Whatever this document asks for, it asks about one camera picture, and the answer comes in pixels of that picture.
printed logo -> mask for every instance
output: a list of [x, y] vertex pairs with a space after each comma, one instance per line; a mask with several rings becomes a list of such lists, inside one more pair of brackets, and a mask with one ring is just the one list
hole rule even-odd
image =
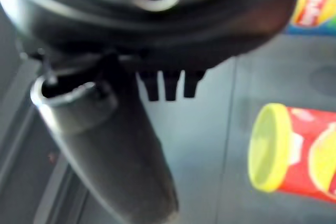
[[317, 27], [321, 25], [321, 16], [328, 0], [299, 0], [298, 12], [294, 24], [299, 27]]

red cylindrical container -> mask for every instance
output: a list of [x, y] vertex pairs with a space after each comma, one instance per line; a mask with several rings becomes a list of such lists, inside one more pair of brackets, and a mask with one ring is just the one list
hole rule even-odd
[[248, 166], [259, 190], [336, 202], [336, 113], [266, 105], [253, 129]]

gray tile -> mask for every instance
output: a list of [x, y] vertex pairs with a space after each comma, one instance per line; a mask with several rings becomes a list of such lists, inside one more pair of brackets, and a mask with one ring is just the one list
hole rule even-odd
[[280, 36], [238, 59], [218, 223], [335, 223], [332, 204], [252, 189], [247, 176], [249, 135], [268, 102], [336, 111], [333, 38]]

metal edge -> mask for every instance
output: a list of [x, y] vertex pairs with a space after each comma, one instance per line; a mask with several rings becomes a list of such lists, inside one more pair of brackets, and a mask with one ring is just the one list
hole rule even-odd
[[19, 131], [17, 132], [14, 139], [10, 138], [11, 145], [6, 149], [6, 153], [0, 153], [2, 156], [2, 162], [0, 163], [0, 193], [3, 191], [7, 178], [12, 171], [12, 168], [15, 164], [16, 158], [21, 150], [21, 146], [25, 141], [25, 136], [30, 129], [30, 126], [33, 122], [35, 115], [35, 109], [31, 106], [23, 120], [23, 123], [20, 126]]
[[73, 172], [67, 160], [60, 155], [35, 213], [34, 224], [56, 222], [72, 176]]
[[89, 193], [61, 154], [49, 179], [33, 224], [77, 224]]
[[25, 101], [39, 69], [35, 62], [21, 64], [0, 101], [0, 194], [35, 116]]
[[24, 62], [19, 67], [16, 76], [13, 78], [0, 103], [0, 154], [6, 142], [6, 136], [15, 123], [20, 107], [39, 70], [40, 64], [32, 61]]

gray floor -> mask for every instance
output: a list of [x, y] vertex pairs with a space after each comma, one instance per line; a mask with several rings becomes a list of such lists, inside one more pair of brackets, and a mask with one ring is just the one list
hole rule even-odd
[[[194, 100], [182, 98], [183, 78], [174, 103], [148, 103], [142, 87], [180, 198], [171, 224], [335, 223], [336, 205], [253, 190], [246, 165], [251, 126], [264, 104], [336, 111], [335, 41], [280, 36], [209, 71]], [[115, 221], [89, 198], [81, 224]]]

